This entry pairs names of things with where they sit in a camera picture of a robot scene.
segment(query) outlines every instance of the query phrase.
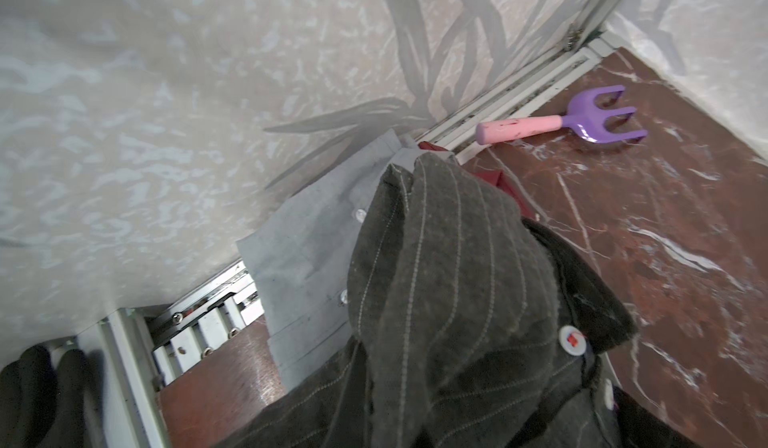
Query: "black glove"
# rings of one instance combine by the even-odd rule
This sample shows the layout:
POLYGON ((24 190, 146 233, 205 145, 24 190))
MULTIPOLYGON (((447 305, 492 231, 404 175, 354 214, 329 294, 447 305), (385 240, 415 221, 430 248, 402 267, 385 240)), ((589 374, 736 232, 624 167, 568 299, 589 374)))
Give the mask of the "black glove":
POLYGON ((0 373, 0 446, 82 448, 88 373, 85 354, 69 350, 57 375, 42 345, 5 366, 0 373))

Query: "light gray cloth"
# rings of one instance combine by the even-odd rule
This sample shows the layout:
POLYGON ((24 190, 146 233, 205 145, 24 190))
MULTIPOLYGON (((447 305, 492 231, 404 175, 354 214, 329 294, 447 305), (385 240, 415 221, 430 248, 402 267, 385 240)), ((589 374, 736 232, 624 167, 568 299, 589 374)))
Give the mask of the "light gray cloth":
POLYGON ((320 368, 352 335, 340 295, 360 233, 356 212, 368 210, 388 165, 413 171, 416 158, 430 152, 412 141, 406 145, 387 131, 237 243, 256 282, 270 352, 286 390, 320 368))

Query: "marble floor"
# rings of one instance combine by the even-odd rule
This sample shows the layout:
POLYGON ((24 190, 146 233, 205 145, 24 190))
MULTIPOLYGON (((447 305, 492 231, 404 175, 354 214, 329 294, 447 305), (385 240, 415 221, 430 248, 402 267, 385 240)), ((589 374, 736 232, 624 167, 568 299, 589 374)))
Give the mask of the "marble floor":
POLYGON ((617 130, 649 131, 637 144, 556 131, 466 168, 503 169, 634 315, 609 355, 625 390, 703 448, 768 446, 768 166, 626 50, 536 115, 614 84, 638 108, 617 130))

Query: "dark gray striped clothing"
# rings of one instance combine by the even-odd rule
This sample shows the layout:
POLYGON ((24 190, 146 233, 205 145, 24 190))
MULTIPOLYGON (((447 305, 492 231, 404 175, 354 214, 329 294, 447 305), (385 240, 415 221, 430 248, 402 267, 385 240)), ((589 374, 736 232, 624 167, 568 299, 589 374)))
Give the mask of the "dark gray striped clothing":
POLYGON ((595 353, 635 326, 490 184, 433 155, 391 165, 347 289, 346 348, 222 446, 621 446, 595 353), (560 347, 565 324, 584 356, 560 347))

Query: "gray fabric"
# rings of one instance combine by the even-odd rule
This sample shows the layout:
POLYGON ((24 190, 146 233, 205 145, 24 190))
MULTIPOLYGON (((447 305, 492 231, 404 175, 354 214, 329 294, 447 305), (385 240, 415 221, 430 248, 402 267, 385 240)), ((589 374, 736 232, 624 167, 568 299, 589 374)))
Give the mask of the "gray fabric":
POLYGON ((320 368, 352 334, 340 294, 361 226, 356 210, 368 209, 387 165, 412 171, 426 152, 402 147, 390 130, 238 242, 262 299, 270 352, 286 390, 320 368))
MULTIPOLYGON (((223 446, 320 446, 356 343, 372 381, 370 446, 410 446, 419 433, 434 446, 504 446, 547 402, 566 430, 586 421, 584 408, 557 411, 594 397, 581 389, 588 357, 556 340, 567 314, 553 265, 490 184, 433 155, 414 175, 390 166, 348 289, 356 338, 223 446)), ((581 446, 610 436, 595 421, 580 431, 581 446)), ((571 432, 545 435, 576 440, 571 432)))

